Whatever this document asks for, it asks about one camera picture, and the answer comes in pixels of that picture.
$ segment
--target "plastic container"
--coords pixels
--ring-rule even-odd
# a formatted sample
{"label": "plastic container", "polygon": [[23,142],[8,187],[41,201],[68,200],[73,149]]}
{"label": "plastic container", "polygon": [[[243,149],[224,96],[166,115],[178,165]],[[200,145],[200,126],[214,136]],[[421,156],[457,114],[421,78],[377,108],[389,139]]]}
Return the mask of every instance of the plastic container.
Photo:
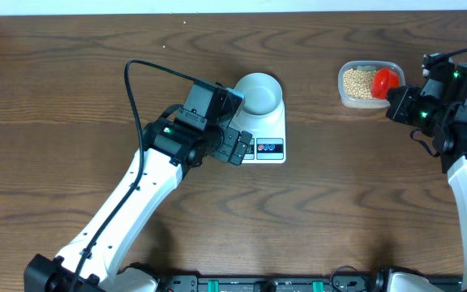
{"label": "plastic container", "polygon": [[405,85],[405,74],[399,66],[393,62],[385,61],[352,61],[346,63],[338,73],[338,90],[340,91],[341,103],[349,108],[356,109],[383,109],[390,106],[387,100],[366,100],[355,97],[350,97],[344,88],[344,72],[348,69],[363,70],[363,71],[378,71],[383,68],[388,68],[397,73],[399,76],[399,86]]}

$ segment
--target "red egg-shaped object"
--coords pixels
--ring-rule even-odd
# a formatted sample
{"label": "red egg-shaped object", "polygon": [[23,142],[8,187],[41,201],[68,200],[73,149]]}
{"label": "red egg-shaped object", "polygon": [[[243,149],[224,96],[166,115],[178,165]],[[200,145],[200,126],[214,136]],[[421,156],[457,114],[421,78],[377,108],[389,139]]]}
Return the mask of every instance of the red egg-shaped object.
{"label": "red egg-shaped object", "polygon": [[390,88],[399,86],[399,76],[396,72],[383,68],[378,71],[371,85],[371,95],[374,98],[385,99]]}

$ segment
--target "kitchen scale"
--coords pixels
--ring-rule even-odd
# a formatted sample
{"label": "kitchen scale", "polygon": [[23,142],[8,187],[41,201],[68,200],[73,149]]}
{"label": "kitchen scale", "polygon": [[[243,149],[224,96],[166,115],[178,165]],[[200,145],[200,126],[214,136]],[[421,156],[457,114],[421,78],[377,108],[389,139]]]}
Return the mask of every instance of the kitchen scale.
{"label": "kitchen scale", "polygon": [[244,95],[244,102],[230,126],[253,135],[242,163],[284,163],[285,107],[279,83],[270,75],[252,73],[239,80],[235,91]]}

